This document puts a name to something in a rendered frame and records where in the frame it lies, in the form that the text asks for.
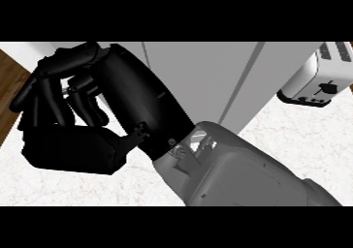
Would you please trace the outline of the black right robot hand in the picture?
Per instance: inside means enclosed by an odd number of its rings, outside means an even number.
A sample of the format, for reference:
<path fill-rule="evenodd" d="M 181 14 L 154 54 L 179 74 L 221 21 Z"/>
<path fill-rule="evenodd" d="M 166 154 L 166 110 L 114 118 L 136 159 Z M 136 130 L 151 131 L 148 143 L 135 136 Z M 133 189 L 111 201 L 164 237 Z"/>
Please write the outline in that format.
<path fill-rule="evenodd" d="M 61 96 L 59 79 L 84 80 L 104 95 L 124 131 L 141 126 L 148 136 L 139 144 L 151 159 L 158 159 L 194 129 L 194 123 L 155 74 L 118 44 L 102 48 L 87 42 L 59 48 L 37 62 L 39 93 L 58 124 L 74 124 L 76 107 Z"/>

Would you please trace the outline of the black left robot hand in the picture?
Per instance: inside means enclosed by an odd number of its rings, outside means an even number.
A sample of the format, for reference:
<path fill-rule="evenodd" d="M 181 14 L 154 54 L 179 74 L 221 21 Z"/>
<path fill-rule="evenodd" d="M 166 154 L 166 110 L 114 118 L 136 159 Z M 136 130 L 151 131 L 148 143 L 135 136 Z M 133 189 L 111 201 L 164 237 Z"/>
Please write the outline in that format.
<path fill-rule="evenodd" d="M 9 110 L 22 115 L 22 156 L 41 170 L 111 174 L 150 136 L 135 102 L 110 75 L 87 71 L 30 75 Z"/>

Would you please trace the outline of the grey cabinet door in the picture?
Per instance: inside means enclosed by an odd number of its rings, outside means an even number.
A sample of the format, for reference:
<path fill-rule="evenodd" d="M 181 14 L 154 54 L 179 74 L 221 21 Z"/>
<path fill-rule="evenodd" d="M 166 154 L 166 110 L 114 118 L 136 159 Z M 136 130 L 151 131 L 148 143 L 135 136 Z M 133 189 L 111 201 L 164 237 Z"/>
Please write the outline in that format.
<path fill-rule="evenodd" d="M 118 42 L 144 62 L 194 122 L 222 123 L 262 42 Z"/>

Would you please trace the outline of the grey cabinet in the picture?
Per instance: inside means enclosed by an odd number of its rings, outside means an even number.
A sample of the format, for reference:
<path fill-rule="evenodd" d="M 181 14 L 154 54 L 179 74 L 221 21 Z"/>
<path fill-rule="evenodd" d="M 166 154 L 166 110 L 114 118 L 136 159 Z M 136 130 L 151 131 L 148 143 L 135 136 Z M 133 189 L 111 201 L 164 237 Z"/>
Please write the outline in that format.
<path fill-rule="evenodd" d="M 231 104 L 229 129 L 238 133 L 303 65 L 321 42 L 259 42 L 259 52 Z"/>

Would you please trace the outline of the silver toaster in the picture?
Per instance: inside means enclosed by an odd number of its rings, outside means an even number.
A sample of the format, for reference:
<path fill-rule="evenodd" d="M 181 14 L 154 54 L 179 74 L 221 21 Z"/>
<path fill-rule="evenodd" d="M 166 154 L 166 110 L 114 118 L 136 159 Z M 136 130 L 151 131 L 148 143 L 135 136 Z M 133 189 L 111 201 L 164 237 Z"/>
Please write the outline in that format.
<path fill-rule="evenodd" d="M 353 84 L 353 46 L 348 42 L 323 42 L 277 92 L 287 103 L 323 108 Z"/>

